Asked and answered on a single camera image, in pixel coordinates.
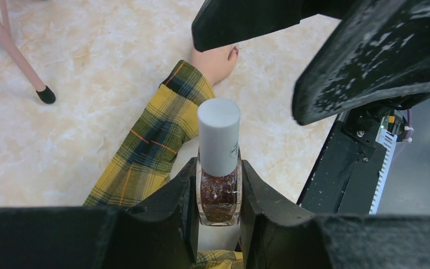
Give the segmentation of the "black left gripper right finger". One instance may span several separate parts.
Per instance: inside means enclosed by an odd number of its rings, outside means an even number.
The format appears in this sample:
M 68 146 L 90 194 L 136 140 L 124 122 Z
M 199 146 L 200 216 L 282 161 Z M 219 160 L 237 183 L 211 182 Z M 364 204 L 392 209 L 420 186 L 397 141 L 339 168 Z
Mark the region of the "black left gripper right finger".
M 430 216 L 314 214 L 242 163 L 245 268 L 430 268 Z

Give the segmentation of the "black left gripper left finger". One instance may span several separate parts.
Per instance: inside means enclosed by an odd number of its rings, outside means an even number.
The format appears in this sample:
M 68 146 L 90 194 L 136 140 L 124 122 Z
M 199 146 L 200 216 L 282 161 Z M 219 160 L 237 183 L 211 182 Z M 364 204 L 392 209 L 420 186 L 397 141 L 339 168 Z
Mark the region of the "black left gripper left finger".
M 197 160 L 139 204 L 0 208 L 0 268 L 191 268 Z

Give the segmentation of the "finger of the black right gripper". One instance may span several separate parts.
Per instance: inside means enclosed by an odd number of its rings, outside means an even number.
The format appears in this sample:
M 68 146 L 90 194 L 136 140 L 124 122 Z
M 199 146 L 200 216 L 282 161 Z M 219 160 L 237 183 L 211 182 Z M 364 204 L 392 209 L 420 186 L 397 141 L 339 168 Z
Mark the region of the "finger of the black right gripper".
M 294 88 L 302 125 L 374 101 L 430 91 L 430 1 L 358 1 Z
M 194 48 L 214 48 L 270 34 L 321 14 L 342 19 L 353 0 L 211 0 L 197 13 L 191 33 Z

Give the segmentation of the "nail polish bottle white cap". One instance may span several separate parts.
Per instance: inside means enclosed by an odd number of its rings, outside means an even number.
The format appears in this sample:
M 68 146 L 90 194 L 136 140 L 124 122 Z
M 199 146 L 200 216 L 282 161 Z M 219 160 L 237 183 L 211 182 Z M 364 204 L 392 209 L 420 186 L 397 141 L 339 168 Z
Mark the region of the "nail polish bottle white cap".
M 198 108 L 196 199 L 202 225 L 239 223 L 242 204 L 240 118 L 239 106 L 224 98 L 209 99 Z

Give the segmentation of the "mannequin hand painted nails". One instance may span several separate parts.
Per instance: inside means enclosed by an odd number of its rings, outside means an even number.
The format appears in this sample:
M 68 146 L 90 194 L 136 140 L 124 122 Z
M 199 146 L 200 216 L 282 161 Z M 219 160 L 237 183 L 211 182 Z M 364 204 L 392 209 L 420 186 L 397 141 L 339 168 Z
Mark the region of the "mannequin hand painted nails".
M 211 86 L 214 86 L 231 74 L 238 57 L 237 45 L 227 45 L 204 52 L 193 48 L 190 64 L 207 79 Z

